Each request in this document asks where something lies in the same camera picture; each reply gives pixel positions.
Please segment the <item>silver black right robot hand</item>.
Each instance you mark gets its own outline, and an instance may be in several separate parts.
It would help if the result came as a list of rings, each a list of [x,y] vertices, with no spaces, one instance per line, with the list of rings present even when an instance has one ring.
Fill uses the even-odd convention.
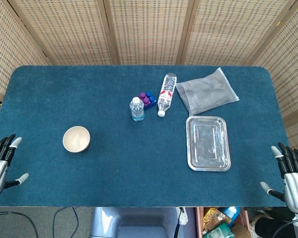
[[[292,149],[281,142],[278,146],[272,146],[271,150],[278,162],[284,192],[270,188],[264,181],[260,185],[268,195],[286,203],[292,212],[298,214],[298,149]]]

